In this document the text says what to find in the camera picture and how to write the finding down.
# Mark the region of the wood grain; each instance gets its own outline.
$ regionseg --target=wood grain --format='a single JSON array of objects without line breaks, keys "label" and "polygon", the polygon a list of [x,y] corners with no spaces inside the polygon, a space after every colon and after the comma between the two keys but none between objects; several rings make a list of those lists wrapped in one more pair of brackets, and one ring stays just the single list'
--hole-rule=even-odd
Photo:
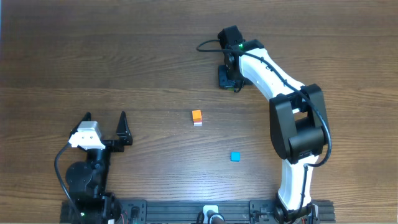
[{"label": "wood grain", "polygon": [[[0,222],[59,221],[53,159],[86,111],[106,138],[127,113],[134,144],[112,155],[108,179],[119,198],[272,198],[267,101],[253,86],[220,90],[223,57],[195,51],[234,24],[324,91],[333,154],[312,197],[334,201],[339,222],[396,222],[397,15],[393,0],[3,0]],[[61,173],[84,158],[67,151]]]}]

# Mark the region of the white object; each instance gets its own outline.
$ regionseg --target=white object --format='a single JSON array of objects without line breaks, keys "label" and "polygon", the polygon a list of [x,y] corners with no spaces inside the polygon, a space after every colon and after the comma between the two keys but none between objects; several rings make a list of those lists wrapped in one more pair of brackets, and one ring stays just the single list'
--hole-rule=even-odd
[{"label": "white object", "polygon": [[[263,57],[265,61],[269,62],[278,72],[279,74],[287,80],[289,84],[291,84],[296,89],[301,89],[301,86],[304,86],[303,83],[300,83],[286,74],[268,55],[268,51],[266,49],[253,49],[247,51],[249,54],[253,54],[258,57]],[[285,86],[284,83],[279,79],[279,77],[272,72],[267,65],[262,63],[260,60],[250,57],[248,55],[242,55],[239,57],[239,69],[241,74],[248,78],[250,81],[255,84],[255,86],[261,91],[261,93],[269,99],[277,96],[278,94],[289,94],[292,93],[289,87]],[[299,112],[299,109],[293,110],[293,113]]]},{"label": "white object", "polygon": [[83,149],[105,149],[101,142],[101,132],[96,121],[82,121],[77,128],[77,132],[72,134],[69,139],[72,147],[82,147]]},{"label": "white object", "polygon": [[209,217],[207,216],[207,213],[209,211],[213,211],[215,213],[218,213],[218,206],[217,205],[205,205],[205,206],[203,206],[203,214],[205,215],[205,219],[203,220],[203,223],[208,223]]},{"label": "white object", "polygon": [[[278,197],[288,210],[297,210],[300,208],[301,192],[304,181],[304,164],[316,163],[318,156],[308,156],[291,164],[287,159],[282,161],[282,182],[278,190]],[[307,182],[305,183],[303,207],[311,202],[310,186],[313,167],[308,167]]]}]

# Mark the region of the orange cube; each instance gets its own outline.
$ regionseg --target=orange cube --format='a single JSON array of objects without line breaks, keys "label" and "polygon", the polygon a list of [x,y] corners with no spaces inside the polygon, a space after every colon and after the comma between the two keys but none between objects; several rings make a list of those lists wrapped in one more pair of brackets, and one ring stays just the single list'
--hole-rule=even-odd
[{"label": "orange cube", "polygon": [[200,110],[192,111],[192,118],[194,123],[201,122],[201,111]]}]

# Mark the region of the small block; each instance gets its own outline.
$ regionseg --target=small block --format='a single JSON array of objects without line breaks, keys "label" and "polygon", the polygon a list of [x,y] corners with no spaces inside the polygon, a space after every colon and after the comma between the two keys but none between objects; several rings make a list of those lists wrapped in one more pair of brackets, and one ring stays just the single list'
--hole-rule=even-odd
[{"label": "small block", "polygon": [[201,122],[201,111],[200,110],[192,111],[192,119],[193,122]]},{"label": "small block", "polygon": [[241,153],[240,152],[231,152],[231,161],[239,162],[241,160]]}]

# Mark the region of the blue cube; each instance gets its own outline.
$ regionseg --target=blue cube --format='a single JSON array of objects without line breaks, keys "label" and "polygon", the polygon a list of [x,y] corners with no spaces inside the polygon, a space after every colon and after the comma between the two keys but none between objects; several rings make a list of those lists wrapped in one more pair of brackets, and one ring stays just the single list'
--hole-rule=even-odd
[{"label": "blue cube", "polygon": [[231,161],[239,162],[241,160],[241,153],[240,152],[231,152]]}]

